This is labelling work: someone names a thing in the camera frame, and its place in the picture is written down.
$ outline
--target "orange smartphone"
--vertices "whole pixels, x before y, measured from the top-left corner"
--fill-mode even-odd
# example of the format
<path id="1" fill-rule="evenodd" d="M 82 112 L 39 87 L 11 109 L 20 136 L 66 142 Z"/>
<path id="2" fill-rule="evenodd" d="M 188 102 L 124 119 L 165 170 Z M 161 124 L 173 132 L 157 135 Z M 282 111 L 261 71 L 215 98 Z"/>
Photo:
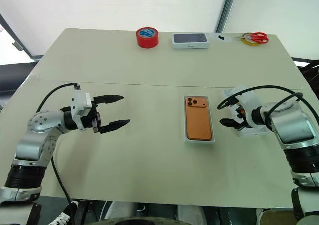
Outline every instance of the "orange smartphone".
<path id="1" fill-rule="evenodd" d="M 191 140 L 211 140 L 213 135 L 208 100 L 203 97 L 187 97 L 185 107 L 187 137 Z"/>

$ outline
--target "phone box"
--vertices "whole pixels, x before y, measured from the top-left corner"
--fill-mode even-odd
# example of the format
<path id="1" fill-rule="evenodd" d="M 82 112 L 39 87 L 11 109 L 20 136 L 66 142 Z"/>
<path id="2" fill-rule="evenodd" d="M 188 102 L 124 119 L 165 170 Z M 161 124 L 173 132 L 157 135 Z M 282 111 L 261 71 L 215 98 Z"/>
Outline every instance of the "phone box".
<path id="1" fill-rule="evenodd" d="M 207 99 L 207 107 L 208 107 L 209 118 L 210 118 L 210 128 L 211 128 L 211 134 L 213 135 L 211 140 L 191 140 L 187 137 L 186 102 L 185 102 L 187 97 L 200 97 L 200 98 Z M 215 142 L 215 134 L 214 134 L 214 130 L 213 130 L 213 120 L 211 117 L 208 97 L 207 96 L 198 96 L 198 95 L 185 95 L 184 100 L 183 100 L 183 107 L 184 107 L 184 141 L 186 143 L 193 143 L 193 144 L 212 144 L 212 143 L 214 143 Z"/>
<path id="2" fill-rule="evenodd" d="M 204 33 L 172 34 L 173 49 L 207 49 L 209 41 Z"/>

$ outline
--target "black cable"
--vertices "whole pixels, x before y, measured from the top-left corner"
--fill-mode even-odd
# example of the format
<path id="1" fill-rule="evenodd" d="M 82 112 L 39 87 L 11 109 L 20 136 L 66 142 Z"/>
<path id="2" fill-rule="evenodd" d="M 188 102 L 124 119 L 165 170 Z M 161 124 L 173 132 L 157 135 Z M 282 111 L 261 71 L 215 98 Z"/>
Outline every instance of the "black cable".
<path id="1" fill-rule="evenodd" d="M 291 93 L 291 94 L 295 94 L 294 91 L 290 90 L 290 89 L 287 89 L 285 87 L 281 87 L 281 86 L 277 86 L 277 85 L 261 85 L 261 86 L 256 86 L 256 87 L 252 87 L 252 88 L 249 88 L 249 89 L 244 89 L 238 93 L 235 93 L 231 96 L 229 96 L 228 98 L 224 99 L 218 106 L 217 106 L 217 109 L 222 109 L 222 108 L 225 108 L 226 106 L 229 106 L 231 103 L 229 103 L 229 100 L 230 99 L 233 99 L 235 98 L 236 96 L 238 95 L 241 95 L 243 93 L 246 93 L 246 92 L 249 92 L 249 91 L 252 91 L 252 90 L 257 90 L 257 89 L 265 89 L 265 88 L 271 88 L 271 89 L 280 89 L 280 90 L 284 90 L 288 93 Z M 308 109 L 311 111 L 311 113 L 313 114 L 318 126 L 319 126 L 319 116 L 318 114 L 315 112 L 315 110 L 313 109 L 313 107 L 308 103 L 307 100 L 305 100 L 304 98 L 298 98 L 300 99 L 307 107 Z"/>
<path id="2" fill-rule="evenodd" d="M 270 126 L 270 114 L 277 109 L 281 104 L 283 104 L 284 102 L 286 102 L 287 100 L 289 100 L 292 97 L 297 97 L 297 100 L 300 100 L 302 98 L 303 94 L 302 93 L 293 93 L 289 96 L 287 96 L 286 98 L 282 99 L 281 101 L 279 101 L 277 104 L 275 104 L 266 114 L 265 114 L 265 125 L 267 126 L 267 128 L 271 131 L 273 131 L 272 127 Z"/>
<path id="3" fill-rule="evenodd" d="M 46 102 L 46 100 L 47 100 L 55 91 L 57 91 L 58 89 L 61 89 L 61 88 L 63 88 L 63 87 L 67 87 L 67 86 L 74 86 L 74 88 L 78 88 L 78 87 L 79 87 L 79 85 L 78 85 L 77 83 L 68 83 L 68 84 L 62 84 L 62 85 L 60 85 L 60 86 L 54 88 L 53 90 L 50 91 L 50 93 L 48 93 L 48 94 L 45 96 L 45 98 L 44 98 L 44 99 L 42 100 L 42 102 L 40 103 L 40 105 L 39 105 L 38 109 L 36 110 L 36 112 L 40 112 L 40 110 L 41 110 L 41 108 L 43 107 L 43 105 L 44 105 L 44 103 Z M 61 180 L 61 178 L 60 178 L 60 176 L 59 176 L 59 173 L 58 173 L 58 171 L 57 171 L 57 169 L 56 169 L 56 167 L 55 167 L 55 163 L 54 163 L 53 156 L 52 156 L 52 158 L 51 158 L 51 163 L 52 163 L 52 167 L 53 167 L 55 176 L 56 176 L 56 178 L 57 178 L 57 180 L 58 180 L 58 182 L 59 182 L 59 184 L 60 184 L 60 186 L 61 186 L 61 188 L 62 188 L 62 190 L 63 190 L 63 192 L 64 192 L 64 194 L 65 194 L 65 196 L 66 196 L 66 199 L 68 200 L 69 207 L 70 207 L 70 213 L 71 213 L 72 225 L 75 225 L 75 221 L 74 221 L 74 211 L 73 211 L 73 209 L 72 209 L 71 198 L 70 198 L 70 196 L 69 196 L 67 190 L 65 189 L 65 187 L 64 187 L 64 185 L 63 185 L 63 183 L 62 183 L 62 180 Z"/>
<path id="4" fill-rule="evenodd" d="M 63 87 L 67 87 L 67 86 L 74 86 L 75 88 L 78 86 L 77 83 L 68 83 L 68 84 L 62 84 L 58 87 L 56 87 L 55 89 L 51 90 L 50 93 L 48 93 L 45 98 L 42 100 L 42 102 L 40 103 L 38 109 L 36 110 L 36 112 L 40 112 L 41 108 L 43 107 L 44 103 L 46 102 L 46 100 L 51 96 L 51 94 L 53 94 L 55 91 L 57 91 L 58 89 L 61 89 Z"/>
<path id="5" fill-rule="evenodd" d="M 54 163 L 53 156 L 52 156 L 52 158 L 51 158 L 51 164 L 52 164 L 54 173 L 55 173 L 55 175 L 56 175 L 56 178 L 57 178 L 57 180 L 58 180 L 58 182 L 59 182 L 59 184 L 60 184 L 60 186 L 61 186 L 61 189 L 63 190 L 63 192 L 64 192 L 64 194 L 65 194 L 65 196 L 66 196 L 66 199 L 67 199 L 67 201 L 68 201 L 68 204 L 69 204 L 69 207 L 70 207 L 72 225 L 75 225 L 75 223 L 74 223 L 74 211 L 73 211 L 73 208 L 72 208 L 71 198 L 70 198 L 70 196 L 69 196 L 67 190 L 65 189 L 65 187 L 64 187 L 64 185 L 63 185 L 63 183 L 62 183 L 62 181 L 61 181 L 61 178 L 60 178 L 60 176 L 59 176 L 59 174 L 58 174 L 58 171 L 57 171 L 57 169 L 56 169 L 56 167 L 55 167 L 55 163 Z"/>

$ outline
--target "floor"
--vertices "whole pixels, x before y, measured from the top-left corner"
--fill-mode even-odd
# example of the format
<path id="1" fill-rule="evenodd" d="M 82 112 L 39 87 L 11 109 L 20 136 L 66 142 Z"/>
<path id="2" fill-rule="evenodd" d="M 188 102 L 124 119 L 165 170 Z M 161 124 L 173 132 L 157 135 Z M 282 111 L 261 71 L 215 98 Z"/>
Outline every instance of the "floor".
<path id="1" fill-rule="evenodd" d="M 65 198 L 55 198 L 40 196 L 36 201 L 42 205 L 41 217 L 38 225 L 47 225 L 55 219 L 62 210 L 67 206 Z M 96 221 L 101 213 L 102 206 L 105 201 L 92 201 L 92 209 L 87 213 L 85 223 Z M 137 213 L 137 216 L 152 216 L 164 218 L 176 218 L 177 205 L 167 204 L 139 204 L 140 208 L 146 207 L 142 212 Z M 226 207 L 203 207 L 207 225 L 255 225 L 256 224 L 256 209 L 254 208 L 226 208 Z"/>

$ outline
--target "scissors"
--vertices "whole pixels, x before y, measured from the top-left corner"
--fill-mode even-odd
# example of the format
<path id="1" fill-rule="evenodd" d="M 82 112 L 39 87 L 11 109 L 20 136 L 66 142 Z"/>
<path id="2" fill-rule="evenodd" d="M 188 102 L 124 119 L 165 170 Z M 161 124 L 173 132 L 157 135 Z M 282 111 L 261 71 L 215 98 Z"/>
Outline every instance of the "scissors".
<path id="1" fill-rule="evenodd" d="M 253 42 L 256 42 L 258 44 L 266 44 L 269 41 L 267 35 L 262 32 L 256 32 L 256 33 L 248 34 L 246 36 L 235 37 L 235 38 L 250 39 Z"/>

